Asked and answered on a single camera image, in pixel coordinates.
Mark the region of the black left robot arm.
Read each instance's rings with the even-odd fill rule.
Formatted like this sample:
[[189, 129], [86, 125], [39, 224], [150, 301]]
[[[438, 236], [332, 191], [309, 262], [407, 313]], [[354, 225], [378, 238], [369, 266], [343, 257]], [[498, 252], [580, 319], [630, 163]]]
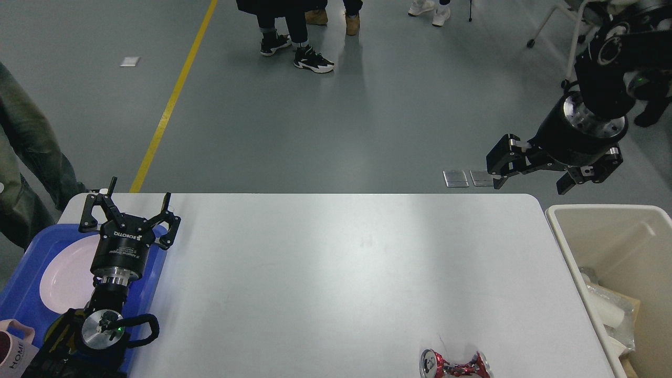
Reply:
[[52, 323], [24, 377], [126, 377], [121, 366], [127, 350], [159, 336], [156, 316], [130, 317], [122, 311], [131, 285], [144, 277], [151, 247], [173, 246], [182, 220], [170, 210], [170, 192], [154, 217], [121, 212], [112, 199], [116, 181], [111, 179], [106, 192], [87, 194], [78, 226], [82, 234], [98, 235], [91, 298]]

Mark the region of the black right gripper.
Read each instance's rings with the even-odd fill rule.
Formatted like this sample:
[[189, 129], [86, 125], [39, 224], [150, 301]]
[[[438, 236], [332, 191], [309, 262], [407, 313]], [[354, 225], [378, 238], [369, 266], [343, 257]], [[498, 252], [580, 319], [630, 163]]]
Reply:
[[598, 117], [586, 107], [580, 92], [569, 92], [528, 142], [514, 134], [502, 136], [486, 156], [487, 172], [497, 190], [514, 175], [539, 170], [565, 170], [556, 182], [559, 195], [586, 182], [602, 183], [623, 163], [616, 145], [628, 127], [626, 117]]

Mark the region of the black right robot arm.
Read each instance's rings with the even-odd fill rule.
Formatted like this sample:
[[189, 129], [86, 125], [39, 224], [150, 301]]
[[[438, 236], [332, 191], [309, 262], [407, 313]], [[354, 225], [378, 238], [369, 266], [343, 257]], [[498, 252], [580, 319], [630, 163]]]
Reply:
[[574, 61], [572, 83], [523, 142], [506, 134], [487, 154], [495, 189], [514, 175], [562, 172], [566, 194], [586, 182], [604, 182], [622, 163], [619, 141], [636, 100], [646, 101], [640, 124], [656, 123], [670, 100], [670, 1], [631, 3], [603, 24]]

